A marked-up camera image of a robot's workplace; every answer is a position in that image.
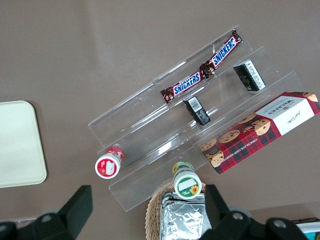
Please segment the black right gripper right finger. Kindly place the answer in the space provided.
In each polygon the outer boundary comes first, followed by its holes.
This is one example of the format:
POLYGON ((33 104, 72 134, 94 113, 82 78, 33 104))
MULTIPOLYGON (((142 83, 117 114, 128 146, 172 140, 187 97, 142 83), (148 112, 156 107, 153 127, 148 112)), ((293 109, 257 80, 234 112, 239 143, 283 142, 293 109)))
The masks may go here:
POLYGON ((306 240, 291 220, 269 218, 261 224, 240 210, 230 210, 217 187, 205 186, 205 210, 211 224, 201 240, 306 240))

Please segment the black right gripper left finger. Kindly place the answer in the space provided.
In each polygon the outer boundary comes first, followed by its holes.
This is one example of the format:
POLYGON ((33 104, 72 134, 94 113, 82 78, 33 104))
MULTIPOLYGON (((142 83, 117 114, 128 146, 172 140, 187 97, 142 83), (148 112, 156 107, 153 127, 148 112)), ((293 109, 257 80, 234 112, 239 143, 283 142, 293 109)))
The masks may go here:
POLYGON ((38 217, 26 227, 25 240, 75 240, 93 211, 92 187, 82 185, 56 213, 38 217))

